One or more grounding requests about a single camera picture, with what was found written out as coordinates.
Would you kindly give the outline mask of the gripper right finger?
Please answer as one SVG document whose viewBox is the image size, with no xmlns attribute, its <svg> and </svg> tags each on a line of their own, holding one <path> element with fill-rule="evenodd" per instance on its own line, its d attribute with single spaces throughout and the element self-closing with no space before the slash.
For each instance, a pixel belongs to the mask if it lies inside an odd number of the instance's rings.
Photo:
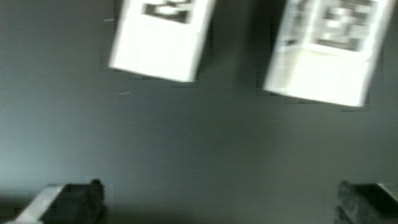
<svg viewBox="0 0 398 224">
<path fill-rule="evenodd" d="M 398 182 L 343 181 L 338 201 L 334 224 L 398 224 Z"/>
</svg>

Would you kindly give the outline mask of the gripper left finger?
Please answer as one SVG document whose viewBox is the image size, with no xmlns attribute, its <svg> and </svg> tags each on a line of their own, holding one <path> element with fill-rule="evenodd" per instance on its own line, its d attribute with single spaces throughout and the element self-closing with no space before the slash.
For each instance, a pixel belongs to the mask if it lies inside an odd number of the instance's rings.
<svg viewBox="0 0 398 224">
<path fill-rule="evenodd" d="M 50 184 L 11 224 L 107 224 L 105 186 L 98 179 L 85 184 Z"/>
</svg>

